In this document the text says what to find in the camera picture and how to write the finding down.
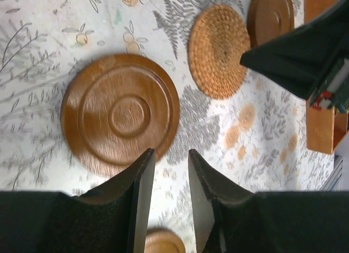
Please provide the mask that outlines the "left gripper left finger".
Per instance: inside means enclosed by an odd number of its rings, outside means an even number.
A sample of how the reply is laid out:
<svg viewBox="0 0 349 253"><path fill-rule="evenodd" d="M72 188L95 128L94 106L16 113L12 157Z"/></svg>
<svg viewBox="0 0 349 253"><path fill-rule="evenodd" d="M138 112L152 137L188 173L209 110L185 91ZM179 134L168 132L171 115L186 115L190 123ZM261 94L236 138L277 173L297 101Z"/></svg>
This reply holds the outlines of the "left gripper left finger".
<svg viewBox="0 0 349 253"><path fill-rule="evenodd" d="M155 170L147 149L80 196L1 192L1 252L143 252Z"/></svg>

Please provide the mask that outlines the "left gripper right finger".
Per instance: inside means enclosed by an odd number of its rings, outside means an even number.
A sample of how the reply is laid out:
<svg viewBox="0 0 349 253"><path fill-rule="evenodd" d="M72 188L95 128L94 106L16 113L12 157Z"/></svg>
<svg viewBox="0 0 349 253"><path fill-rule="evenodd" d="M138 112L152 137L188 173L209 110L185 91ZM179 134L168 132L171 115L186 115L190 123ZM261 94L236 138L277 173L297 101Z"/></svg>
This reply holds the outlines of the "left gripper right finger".
<svg viewBox="0 0 349 253"><path fill-rule="evenodd" d="M194 149L189 184L198 252L348 252L348 192L250 192Z"/></svg>

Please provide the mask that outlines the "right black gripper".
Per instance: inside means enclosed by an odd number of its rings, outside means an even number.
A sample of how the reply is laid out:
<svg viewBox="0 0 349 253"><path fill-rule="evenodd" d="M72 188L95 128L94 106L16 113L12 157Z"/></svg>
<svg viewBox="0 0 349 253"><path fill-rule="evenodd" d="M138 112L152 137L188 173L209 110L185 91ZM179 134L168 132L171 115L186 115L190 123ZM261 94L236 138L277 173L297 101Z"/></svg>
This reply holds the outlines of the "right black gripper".
<svg viewBox="0 0 349 253"><path fill-rule="evenodd" d="M241 65L317 110L348 111L348 0L244 53Z"/></svg>

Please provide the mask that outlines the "dark wooden coaster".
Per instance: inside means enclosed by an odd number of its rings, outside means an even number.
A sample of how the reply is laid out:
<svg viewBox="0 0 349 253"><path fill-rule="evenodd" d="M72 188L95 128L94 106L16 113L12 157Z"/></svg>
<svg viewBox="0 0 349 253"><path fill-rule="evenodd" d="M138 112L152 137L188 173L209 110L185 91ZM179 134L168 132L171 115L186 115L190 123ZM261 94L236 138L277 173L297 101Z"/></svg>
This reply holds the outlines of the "dark wooden coaster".
<svg viewBox="0 0 349 253"><path fill-rule="evenodd" d="M172 231L155 228L147 232L145 253L186 253L183 241Z"/></svg>
<svg viewBox="0 0 349 253"><path fill-rule="evenodd" d="M61 127L74 157L90 172L113 177L146 149L160 159L179 125L176 87L156 62L139 55L103 57L70 83Z"/></svg>
<svg viewBox="0 0 349 253"><path fill-rule="evenodd" d="M251 0L247 30L257 47L294 29L292 0Z"/></svg>

